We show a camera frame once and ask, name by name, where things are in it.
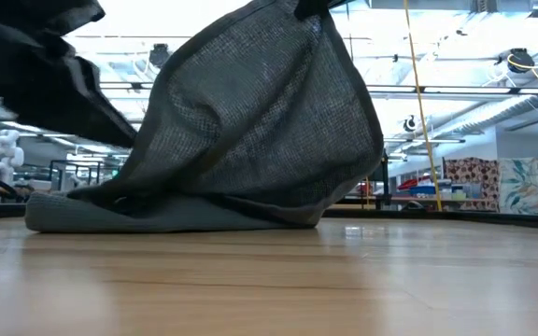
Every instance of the mesh bag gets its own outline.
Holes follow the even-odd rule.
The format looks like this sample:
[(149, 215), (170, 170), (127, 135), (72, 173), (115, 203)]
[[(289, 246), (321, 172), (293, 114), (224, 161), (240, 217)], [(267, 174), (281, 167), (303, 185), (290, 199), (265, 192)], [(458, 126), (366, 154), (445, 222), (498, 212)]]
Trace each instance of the mesh bag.
[[(28, 227), (190, 231), (241, 230), (247, 220), (251, 228), (317, 224), (325, 208), (376, 168), (383, 136), (327, 8), (299, 20), (297, 5), (252, 1), (175, 52), (155, 81), (118, 175), (66, 196), (33, 197)], [(193, 203), (206, 205), (197, 210)], [(185, 208), (198, 219), (184, 215)], [(235, 217), (245, 225), (231, 228)]]

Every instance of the wooden floor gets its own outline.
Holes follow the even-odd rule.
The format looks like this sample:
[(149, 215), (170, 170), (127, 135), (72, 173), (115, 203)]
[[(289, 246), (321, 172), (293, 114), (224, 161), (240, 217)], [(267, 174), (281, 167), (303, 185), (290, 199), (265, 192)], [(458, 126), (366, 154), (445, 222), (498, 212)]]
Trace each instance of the wooden floor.
[(79, 236), (0, 220), (0, 335), (538, 336), (538, 230)]

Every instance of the ceiling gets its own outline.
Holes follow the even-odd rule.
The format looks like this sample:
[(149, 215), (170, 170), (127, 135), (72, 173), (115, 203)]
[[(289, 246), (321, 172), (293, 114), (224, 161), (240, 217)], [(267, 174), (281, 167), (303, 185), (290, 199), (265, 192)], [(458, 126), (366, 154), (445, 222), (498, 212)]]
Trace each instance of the ceiling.
[[(99, 2), (106, 17), (73, 32), (66, 40), (81, 56), (100, 67), (103, 83), (150, 83), (159, 71), (149, 63), (153, 44), (164, 43), (169, 50), (176, 50), (209, 23), (248, 0)], [(371, 9), (364, 0), (357, 0), (333, 9), (332, 14), (367, 85), (415, 85), (403, 10)], [(538, 87), (538, 19), (529, 18), (529, 14), (412, 10), (411, 32), (420, 85)], [(536, 61), (536, 75), (532, 71), (509, 73), (506, 63), (496, 65), (500, 55), (505, 57), (514, 48), (527, 49)], [(115, 89), (104, 93), (138, 129), (147, 110), (149, 90)], [(424, 113), (429, 127), (438, 127), (485, 101), (506, 98), (425, 95)], [(419, 115), (415, 94), (380, 94), (374, 97), (374, 103), (386, 138), (419, 135), (406, 133), (402, 127), (408, 116)], [(537, 118), (538, 112), (534, 113), (528, 116)], [(524, 122), (524, 116), (518, 122)]]

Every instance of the humanoid robot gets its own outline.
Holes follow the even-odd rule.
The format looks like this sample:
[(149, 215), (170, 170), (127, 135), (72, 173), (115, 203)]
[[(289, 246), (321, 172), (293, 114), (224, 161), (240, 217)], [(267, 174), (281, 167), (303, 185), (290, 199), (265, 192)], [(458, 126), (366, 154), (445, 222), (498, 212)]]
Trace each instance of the humanoid robot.
[(20, 133), (14, 130), (0, 132), (0, 181), (12, 186), (14, 170), (24, 164), (24, 151), (18, 147)]

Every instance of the duct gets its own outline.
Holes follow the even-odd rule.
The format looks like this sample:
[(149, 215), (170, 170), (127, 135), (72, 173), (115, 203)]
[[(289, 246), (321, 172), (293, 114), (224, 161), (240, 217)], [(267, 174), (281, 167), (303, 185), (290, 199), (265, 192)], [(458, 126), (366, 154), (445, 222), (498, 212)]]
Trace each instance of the duct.
[[(365, 0), (374, 9), (404, 9), (403, 1)], [(485, 7), (488, 12), (530, 12), (531, 0), (409, 0), (411, 10), (466, 10), (480, 11)]]
[[(533, 81), (527, 87), (538, 87), (538, 81)], [(429, 134), (430, 138), (443, 137), (453, 133), (468, 133), (475, 130), (485, 129), (512, 117), (530, 112), (538, 107), (538, 96), (528, 94), (506, 99), (499, 103), (481, 105), (458, 118), (438, 127)], [(404, 151), (410, 147), (422, 144), (409, 143), (396, 149)]]

